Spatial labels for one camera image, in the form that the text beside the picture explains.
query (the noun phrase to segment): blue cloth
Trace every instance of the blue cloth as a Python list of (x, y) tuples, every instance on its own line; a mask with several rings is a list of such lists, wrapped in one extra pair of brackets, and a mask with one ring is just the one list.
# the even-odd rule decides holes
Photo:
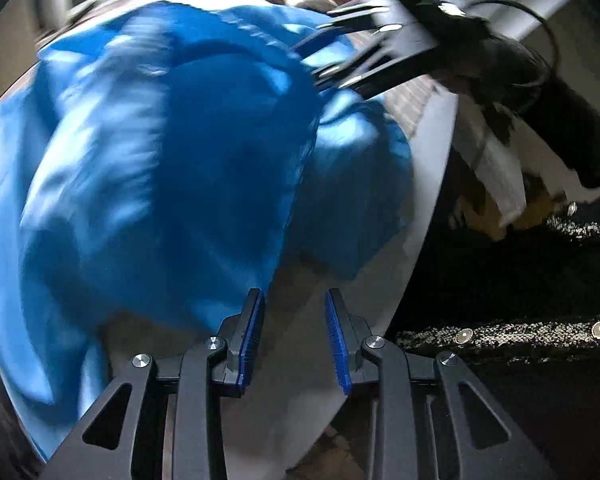
[(48, 459), (106, 384), (120, 310), (215, 332), (283, 251), (353, 276), (401, 224), (410, 152), (380, 100), (318, 94), (327, 18), (150, 4), (40, 51), (0, 104), (0, 372)]

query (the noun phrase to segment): triangular cutout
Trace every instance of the triangular cutout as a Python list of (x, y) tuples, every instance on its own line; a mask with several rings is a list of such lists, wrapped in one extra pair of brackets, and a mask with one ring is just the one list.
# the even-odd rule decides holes
[(508, 441), (509, 434), (474, 390), (465, 383), (460, 383), (458, 387), (474, 447), (486, 449)]
[(118, 388), (82, 434), (85, 444), (114, 450), (120, 443), (122, 424), (125, 421), (126, 407), (131, 398), (131, 384), (125, 383)]

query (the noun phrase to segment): black cable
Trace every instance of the black cable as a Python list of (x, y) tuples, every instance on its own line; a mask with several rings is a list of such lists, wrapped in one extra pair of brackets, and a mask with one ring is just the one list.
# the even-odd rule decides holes
[(528, 50), (531, 52), (531, 54), (533, 54), (536, 57), (536, 59), (538, 61), (540, 61), (546, 67), (546, 70), (543, 70), (541, 76), (538, 79), (536, 79), (535, 81), (531, 81), (529, 83), (522, 83), (522, 84), (511, 83), (510, 85), (515, 88), (536, 88), (536, 87), (541, 87), (542, 85), (544, 85), (544, 83), (546, 83), (547, 80), (552, 75), (557, 74), (558, 67), (560, 65), (560, 47), (558, 46), (558, 41), (555, 38), (555, 34), (551, 30), (551, 27), (549, 27), (549, 24), (547, 23), (546, 19), (544, 19), (542, 16), (540, 16), (540, 14), (535, 12), (533, 9), (530, 9), (526, 5), (521, 4), (519, 2), (515, 2), (513, 0), (474, 0), (472, 2), (468, 2), (464, 6), (463, 10), (465, 12), (467, 12), (469, 9), (472, 9), (472, 8), (480, 6), (480, 5), (487, 5), (487, 4), (513, 7), (514, 9), (518, 9), (518, 10), (522, 10), (522, 12), (526, 12), (529, 16), (532, 16), (533, 18), (538, 20), (541, 27), (546, 32), (546, 34), (549, 38), (549, 42), (551, 43), (552, 57), (553, 57), (552, 63), (551, 64), (547, 63), (547, 61), (544, 59), (544, 57), (540, 56), (540, 54), (538, 54), (535, 50), (528, 48)]

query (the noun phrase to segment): blue fabric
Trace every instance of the blue fabric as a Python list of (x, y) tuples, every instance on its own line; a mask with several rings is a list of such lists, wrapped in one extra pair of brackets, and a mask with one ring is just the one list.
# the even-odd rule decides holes
[(0, 104), (0, 372), (44, 458), (106, 384), (130, 310), (215, 332), (283, 251), (350, 277), (400, 228), (410, 152), (380, 100), (318, 94), (327, 18), (150, 4), (40, 51)]

